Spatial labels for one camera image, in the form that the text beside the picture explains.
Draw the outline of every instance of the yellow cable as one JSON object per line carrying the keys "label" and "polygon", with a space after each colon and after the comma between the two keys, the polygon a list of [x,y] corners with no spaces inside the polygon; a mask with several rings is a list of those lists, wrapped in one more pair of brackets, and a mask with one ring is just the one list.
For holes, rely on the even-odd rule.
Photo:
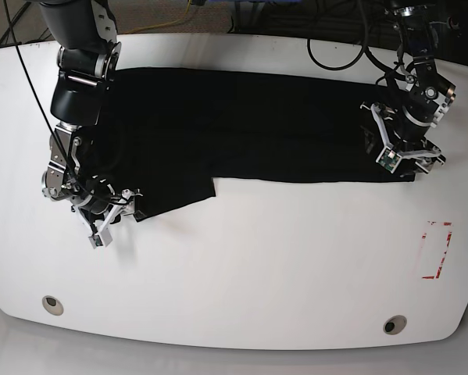
{"label": "yellow cable", "polygon": [[166,27],[166,26],[176,25],[177,23],[180,23],[180,22],[182,22],[183,20],[185,20],[185,17],[186,17],[187,14],[188,14],[188,10],[190,9],[191,3],[192,3],[192,0],[188,0],[188,4],[187,4],[187,8],[185,9],[185,13],[183,14],[182,17],[180,17],[180,18],[177,19],[177,20],[174,20],[174,21],[171,21],[171,22],[159,23],[159,24],[157,24],[157,25],[144,26],[144,27],[137,27],[136,29],[129,30],[126,34],[136,34],[136,33],[139,33],[139,32],[141,32],[141,31],[146,31],[146,30],[151,30],[151,29],[157,29],[158,27]]}

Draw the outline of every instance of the folded garment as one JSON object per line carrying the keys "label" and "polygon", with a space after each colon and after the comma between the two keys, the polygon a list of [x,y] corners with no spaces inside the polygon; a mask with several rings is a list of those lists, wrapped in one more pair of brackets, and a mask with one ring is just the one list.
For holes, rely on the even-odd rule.
{"label": "folded garment", "polygon": [[401,182],[367,155],[363,102],[377,88],[308,77],[208,70],[121,70],[84,173],[140,189],[138,220],[215,196],[214,177],[286,183]]}

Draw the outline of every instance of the white table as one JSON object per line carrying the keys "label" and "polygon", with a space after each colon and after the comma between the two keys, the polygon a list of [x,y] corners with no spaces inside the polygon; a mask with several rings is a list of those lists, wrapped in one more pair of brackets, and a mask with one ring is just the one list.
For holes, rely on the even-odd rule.
{"label": "white table", "polygon": [[[380,76],[365,58],[344,72],[320,70],[305,41],[290,38],[153,34],[121,41],[120,69],[182,66],[366,83]],[[358,48],[314,44],[323,63],[334,65]],[[21,49],[47,109],[58,45]],[[374,53],[386,63],[395,59],[394,52]],[[92,250],[69,205],[41,195],[48,130],[14,50],[0,50],[0,308],[73,330],[221,348],[446,338],[468,302],[468,68],[438,67],[458,94],[429,133],[448,163],[416,183],[219,179],[218,197],[143,223],[124,220],[112,227],[109,248]],[[441,276],[423,279],[436,274],[448,229]],[[63,315],[43,309],[46,295],[62,302]],[[407,327],[386,335],[383,325],[396,315]]]}

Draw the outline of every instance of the circular hole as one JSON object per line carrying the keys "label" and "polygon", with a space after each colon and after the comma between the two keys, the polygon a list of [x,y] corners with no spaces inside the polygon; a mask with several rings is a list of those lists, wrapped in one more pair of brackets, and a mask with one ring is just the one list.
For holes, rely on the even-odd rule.
{"label": "circular hole", "polygon": [[62,303],[55,297],[51,295],[46,295],[43,297],[43,307],[45,310],[55,316],[60,316],[63,314],[63,305]]}
{"label": "circular hole", "polygon": [[405,316],[397,315],[385,322],[383,325],[383,332],[390,335],[400,334],[406,325],[407,319]]}
{"label": "circular hole", "polygon": [[384,330],[386,331],[387,334],[392,332],[395,329],[395,324],[392,322],[388,322],[384,325]]}
{"label": "circular hole", "polygon": [[55,300],[54,298],[46,297],[46,302],[47,302],[51,307],[55,307],[55,306],[56,306],[56,300]]}

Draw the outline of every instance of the green circuit board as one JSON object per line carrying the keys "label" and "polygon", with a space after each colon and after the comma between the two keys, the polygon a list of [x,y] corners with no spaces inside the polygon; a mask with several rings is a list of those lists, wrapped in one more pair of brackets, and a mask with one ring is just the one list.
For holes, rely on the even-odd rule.
{"label": "green circuit board", "polygon": [[392,150],[386,148],[383,152],[383,155],[381,155],[377,162],[390,173],[394,173],[401,159],[402,158],[397,154],[397,152],[393,152]]}

